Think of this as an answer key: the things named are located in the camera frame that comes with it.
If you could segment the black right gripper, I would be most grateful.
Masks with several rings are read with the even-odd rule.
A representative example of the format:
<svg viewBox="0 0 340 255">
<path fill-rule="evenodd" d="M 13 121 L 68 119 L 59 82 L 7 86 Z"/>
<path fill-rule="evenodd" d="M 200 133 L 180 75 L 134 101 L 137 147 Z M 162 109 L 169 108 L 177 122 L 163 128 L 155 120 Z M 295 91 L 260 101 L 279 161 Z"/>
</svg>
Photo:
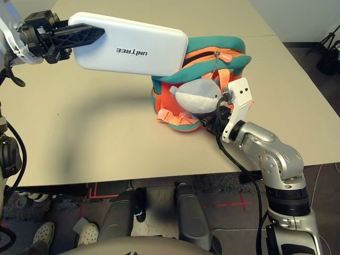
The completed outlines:
<svg viewBox="0 0 340 255">
<path fill-rule="evenodd" d="M 226 106 L 221 106 L 219 114 L 214 111 L 203 119 L 203 126 L 212 135 L 221 135 L 228 124 L 232 110 Z"/>
</svg>

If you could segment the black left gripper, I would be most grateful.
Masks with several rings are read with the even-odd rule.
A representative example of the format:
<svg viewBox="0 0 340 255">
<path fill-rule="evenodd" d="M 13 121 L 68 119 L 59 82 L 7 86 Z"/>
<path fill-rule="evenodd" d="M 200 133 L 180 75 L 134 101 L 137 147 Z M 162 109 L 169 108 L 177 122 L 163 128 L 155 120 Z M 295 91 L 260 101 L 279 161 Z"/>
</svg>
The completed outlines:
<svg viewBox="0 0 340 255">
<path fill-rule="evenodd" d="M 68 25 L 50 10 L 30 14 L 20 27 L 20 39 L 31 53 L 49 64 L 68 60 L 71 48 L 94 43 L 105 29 L 84 23 Z"/>
</svg>

